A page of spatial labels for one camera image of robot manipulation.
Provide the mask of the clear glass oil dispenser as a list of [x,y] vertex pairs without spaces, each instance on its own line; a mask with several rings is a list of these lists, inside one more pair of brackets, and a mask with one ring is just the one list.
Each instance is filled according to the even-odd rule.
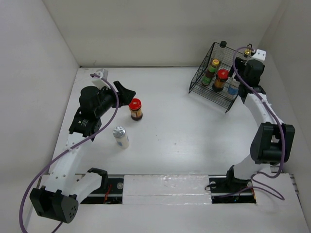
[[245,60],[250,59],[253,55],[254,55],[254,50],[253,50],[253,45],[252,44],[248,44],[247,48],[244,50],[243,52],[243,56],[245,58]]

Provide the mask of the red-lid chili jar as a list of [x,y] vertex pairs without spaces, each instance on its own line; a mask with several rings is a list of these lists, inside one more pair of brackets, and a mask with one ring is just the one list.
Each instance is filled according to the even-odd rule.
[[141,101],[137,98],[133,98],[131,103],[128,105],[131,113],[131,118],[135,121],[139,121],[143,117],[142,113],[142,104]]
[[228,80],[229,71],[226,69],[219,69],[216,74],[212,89],[215,92],[221,92],[224,88],[225,82]]

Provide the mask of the black-cap red-label vinegar bottle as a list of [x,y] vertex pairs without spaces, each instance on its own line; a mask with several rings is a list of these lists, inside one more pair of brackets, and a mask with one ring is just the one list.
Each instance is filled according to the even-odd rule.
[[222,62],[225,56],[225,48],[226,48],[227,42],[221,41],[219,46],[216,48],[214,59],[218,60],[219,62]]

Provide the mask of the yellow-cap green-label sauce bottle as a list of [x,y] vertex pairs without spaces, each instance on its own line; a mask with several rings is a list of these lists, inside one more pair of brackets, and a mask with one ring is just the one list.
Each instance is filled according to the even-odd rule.
[[211,64],[208,66],[208,68],[206,69],[205,75],[203,76],[201,83],[203,86],[208,86],[210,84],[210,82],[212,81],[216,70],[219,66],[219,60],[218,59],[213,59]]

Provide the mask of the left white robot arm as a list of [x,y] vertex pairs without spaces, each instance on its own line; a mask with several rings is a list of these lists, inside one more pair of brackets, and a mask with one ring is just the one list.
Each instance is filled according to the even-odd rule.
[[93,191],[108,188],[107,171],[91,168],[77,181],[76,170],[87,154],[95,136],[104,129],[101,117],[110,109],[131,103],[135,91],[126,89],[120,82],[102,88],[87,86],[80,92],[77,109],[65,145],[65,154],[41,188],[33,188],[30,200],[38,216],[70,223],[75,218],[79,204]]

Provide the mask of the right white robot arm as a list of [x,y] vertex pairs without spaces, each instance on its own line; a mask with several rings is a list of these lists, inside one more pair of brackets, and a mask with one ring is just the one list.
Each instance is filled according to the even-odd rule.
[[290,157],[295,128],[285,124],[273,111],[266,92],[260,86],[265,65],[258,60],[235,58],[230,74],[239,82],[239,97],[252,113],[258,130],[250,146],[250,154],[226,173],[225,186],[230,191],[243,188],[267,165],[283,168]]

